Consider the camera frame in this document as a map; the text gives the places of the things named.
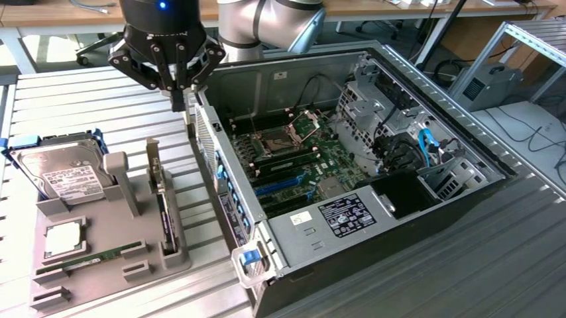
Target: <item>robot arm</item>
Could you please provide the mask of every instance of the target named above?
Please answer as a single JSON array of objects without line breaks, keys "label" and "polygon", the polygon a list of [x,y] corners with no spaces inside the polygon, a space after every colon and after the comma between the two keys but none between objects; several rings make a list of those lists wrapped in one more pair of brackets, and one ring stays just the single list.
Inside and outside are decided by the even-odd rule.
[{"label": "robot arm", "polygon": [[[114,48],[110,64],[148,89],[159,88],[184,111],[184,93],[205,82],[225,58],[222,47],[207,39],[198,0],[120,0],[124,40]],[[198,61],[188,66],[203,48]],[[135,61],[136,52],[156,70]],[[170,72],[175,65],[175,76]]]}]

